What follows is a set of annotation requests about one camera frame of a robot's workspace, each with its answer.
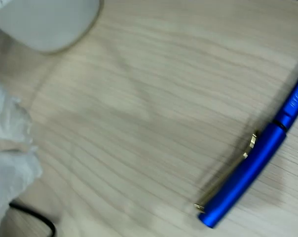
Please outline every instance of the plastic bag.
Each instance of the plastic bag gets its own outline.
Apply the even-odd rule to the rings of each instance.
[[[0,223],[8,204],[42,174],[36,149],[23,153],[17,150],[0,152]]]
[[[32,120],[19,102],[0,85],[0,139],[30,144]]]
[[[31,117],[0,85],[0,139],[31,143]],[[27,153],[18,150],[0,152],[0,223],[9,203],[18,197],[42,169],[36,157],[36,148]]]

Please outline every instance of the pen clip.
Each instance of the pen clip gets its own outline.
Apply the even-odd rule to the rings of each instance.
[[[238,159],[236,159],[227,170],[225,170],[220,175],[220,177],[217,179],[217,181],[213,185],[211,185],[208,189],[206,189],[205,194],[194,205],[200,212],[205,213],[204,207],[205,207],[206,203],[218,192],[218,190],[220,189],[220,187],[222,186],[222,184],[224,183],[226,178],[234,171],[234,169],[237,167],[237,165],[240,162],[242,162],[245,158],[248,157],[249,152],[252,150],[252,148],[254,147],[254,145],[257,141],[258,133],[259,133],[258,131],[255,131],[255,133],[252,134],[251,140],[250,140],[246,150],[244,151],[244,153]]]

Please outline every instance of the black cable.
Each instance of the black cable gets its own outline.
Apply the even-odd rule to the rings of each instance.
[[[55,225],[50,221],[48,220],[46,217],[42,216],[41,214],[39,214],[38,212],[32,210],[31,208],[29,207],[26,207],[26,206],[23,206],[21,204],[18,204],[17,202],[15,201],[12,201],[9,206],[12,208],[12,209],[16,209],[16,210],[19,210],[19,211],[22,211],[26,214],[29,214],[37,219],[39,219],[40,221],[42,221],[43,223],[45,223],[50,229],[51,229],[51,235],[49,237],[54,237],[56,236],[57,234],[57,231],[56,231],[56,227]]]

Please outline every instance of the pen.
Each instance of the pen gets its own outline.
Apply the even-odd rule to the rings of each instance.
[[[248,151],[237,161],[235,169],[225,172],[195,204],[200,211],[198,218],[201,222],[213,228],[229,212],[282,145],[297,116],[298,82],[272,122],[259,137],[255,134],[252,136]]]

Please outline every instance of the light wooden table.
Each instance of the light wooden table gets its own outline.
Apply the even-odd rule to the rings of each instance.
[[[295,0],[106,0],[55,55],[0,33],[0,79],[34,118],[44,169],[21,200],[59,237],[298,237],[298,120],[215,230],[193,207],[297,76]],[[13,211],[3,226],[48,233]]]

